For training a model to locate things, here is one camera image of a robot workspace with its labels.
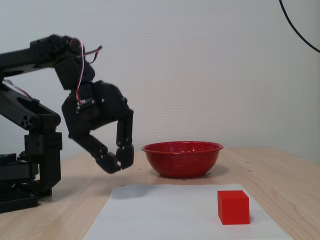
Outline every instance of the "table surface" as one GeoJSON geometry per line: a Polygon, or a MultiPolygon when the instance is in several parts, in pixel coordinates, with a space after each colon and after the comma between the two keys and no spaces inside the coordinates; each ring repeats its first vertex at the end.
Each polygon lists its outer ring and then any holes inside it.
{"type": "Polygon", "coordinates": [[[293,239],[320,240],[320,165],[276,148],[225,148],[207,175],[186,181],[160,177],[143,152],[112,175],[87,154],[65,160],[61,172],[38,207],[0,214],[1,240],[80,240],[121,185],[232,183],[244,186],[293,239]]]}

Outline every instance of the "red block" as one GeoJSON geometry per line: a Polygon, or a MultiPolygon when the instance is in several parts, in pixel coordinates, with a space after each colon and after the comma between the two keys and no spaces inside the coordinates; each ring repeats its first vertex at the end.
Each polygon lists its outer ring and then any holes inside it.
{"type": "Polygon", "coordinates": [[[218,215],[223,225],[250,224],[249,197],[242,190],[218,191],[218,215]]]}

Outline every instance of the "black cable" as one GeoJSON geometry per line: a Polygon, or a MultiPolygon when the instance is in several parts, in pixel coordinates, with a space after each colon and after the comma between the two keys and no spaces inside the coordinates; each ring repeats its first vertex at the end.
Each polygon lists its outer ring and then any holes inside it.
{"type": "Polygon", "coordinates": [[[282,8],[282,11],[285,15],[285,18],[287,19],[288,23],[290,24],[290,26],[292,27],[292,29],[295,31],[295,33],[310,47],[312,48],[313,50],[317,51],[318,53],[320,53],[320,50],[316,47],[314,47],[310,42],[308,42],[303,36],[301,36],[301,34],[298,32],[298,30],[295,28],[295,26],[292,24],[292,22],[290,21],[289,17],[288,17],[288,14],[285,10],[285,7],[282,3],[282,0],[279,0],[280,2],[280,5],[281,5],[281,8],[282,8]]]}

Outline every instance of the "white paper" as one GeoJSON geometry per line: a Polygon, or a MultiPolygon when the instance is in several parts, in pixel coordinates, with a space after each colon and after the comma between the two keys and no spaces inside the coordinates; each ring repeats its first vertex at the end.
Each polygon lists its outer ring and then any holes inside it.
{"type": "Polygon", "coordinates": [[[84,240],[292,240],[239,184],[115,188],[84,240]],[[218,191],[249,196],[250,224],[222,225],[218,191]]]}

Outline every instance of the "speckled red bowl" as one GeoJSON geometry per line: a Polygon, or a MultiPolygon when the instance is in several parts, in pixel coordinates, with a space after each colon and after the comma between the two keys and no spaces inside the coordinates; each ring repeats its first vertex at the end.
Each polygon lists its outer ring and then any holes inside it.
{"type": "Polygon", "coordinates": [[[142,148],[150,165],[167,178],[195,178],[206,174],[216,163],[219,143],[207,141],[171,141],[142,148]]]}

